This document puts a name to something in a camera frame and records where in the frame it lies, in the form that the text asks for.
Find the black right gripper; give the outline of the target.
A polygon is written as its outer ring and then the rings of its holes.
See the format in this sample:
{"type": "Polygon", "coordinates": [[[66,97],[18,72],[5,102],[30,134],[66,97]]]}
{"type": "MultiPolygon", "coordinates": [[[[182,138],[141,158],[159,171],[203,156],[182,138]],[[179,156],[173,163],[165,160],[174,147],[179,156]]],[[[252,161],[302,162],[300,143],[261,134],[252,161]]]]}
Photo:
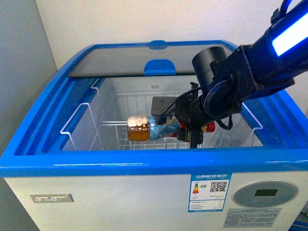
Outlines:
{"type": "Polygon", "coordinates": [[[203,143],[201,128],[207,125],[207,115],[199,105],[199,84],[190,82],[190,85],[191,93],[180,95],[175,102],[175,117],[186,126],[177,128],[177,139],[197,148],[203,143]]]}

